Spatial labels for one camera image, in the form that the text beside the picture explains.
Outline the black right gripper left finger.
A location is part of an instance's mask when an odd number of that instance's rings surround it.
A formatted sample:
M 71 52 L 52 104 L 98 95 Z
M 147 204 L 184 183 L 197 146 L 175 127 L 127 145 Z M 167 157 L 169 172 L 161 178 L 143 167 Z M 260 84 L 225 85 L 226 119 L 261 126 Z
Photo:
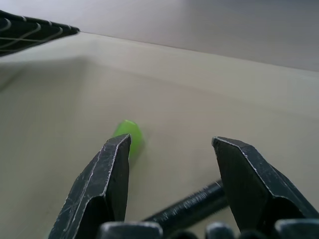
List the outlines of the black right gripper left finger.
M 74 181 L 48 239 L 95 239 L 101 224 L 125 219 L 131 136 L 112 137 Z

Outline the black barrel marker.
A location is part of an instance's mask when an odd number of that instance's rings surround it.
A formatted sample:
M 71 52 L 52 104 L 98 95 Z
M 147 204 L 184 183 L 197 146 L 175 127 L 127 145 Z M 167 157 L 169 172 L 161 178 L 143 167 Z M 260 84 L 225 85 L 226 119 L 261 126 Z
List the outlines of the black barrel marker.
M 161 226 L 165 238 L 189 228 L 228 206 L 222 180 L 213 182 L 173 205 L 143 219 Z

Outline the green highlighter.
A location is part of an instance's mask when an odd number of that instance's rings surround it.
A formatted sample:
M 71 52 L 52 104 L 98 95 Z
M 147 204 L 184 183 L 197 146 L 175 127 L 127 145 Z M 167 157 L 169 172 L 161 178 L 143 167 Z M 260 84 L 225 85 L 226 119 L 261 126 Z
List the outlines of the green highlighter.
M 143 133 L 137 123 L 125 119 L 118 124 L 112 137 L 122 134 L 129 134 L 131 137 L 129 163 L 130 167 L 133 167 L 138 160 L 145 144 Z

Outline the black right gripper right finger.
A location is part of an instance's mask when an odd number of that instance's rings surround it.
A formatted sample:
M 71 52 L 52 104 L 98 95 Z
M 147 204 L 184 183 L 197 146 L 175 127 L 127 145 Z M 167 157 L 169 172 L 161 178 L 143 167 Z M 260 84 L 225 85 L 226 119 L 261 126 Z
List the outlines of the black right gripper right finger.
M 212 139 L 228 204 L 240 230 L 271 232 L 282 219 L 319 219 L 319 212 L 252 145 Z

